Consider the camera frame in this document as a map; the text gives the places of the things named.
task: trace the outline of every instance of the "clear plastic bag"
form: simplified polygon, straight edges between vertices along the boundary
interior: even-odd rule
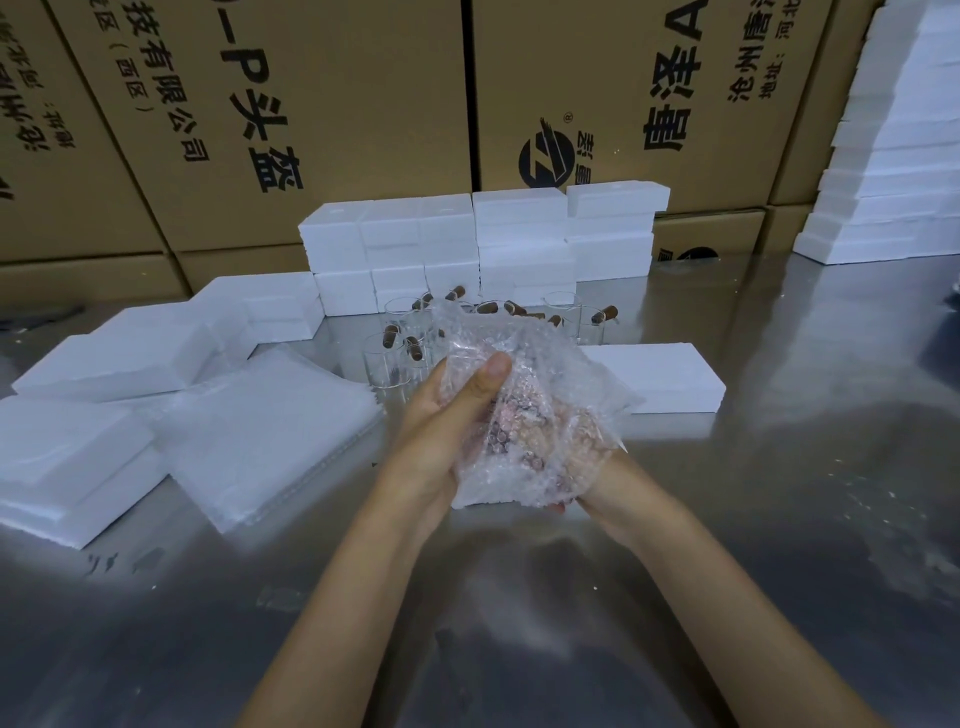
[[[444,402],[495,352],[514,362],[489,417],[464,444],[453,507],[544,506],[585,493],[620,445],[621,418],[638,404],[636,395],[542,320],[445,302],[435,304],[434,318],[447,348]]]

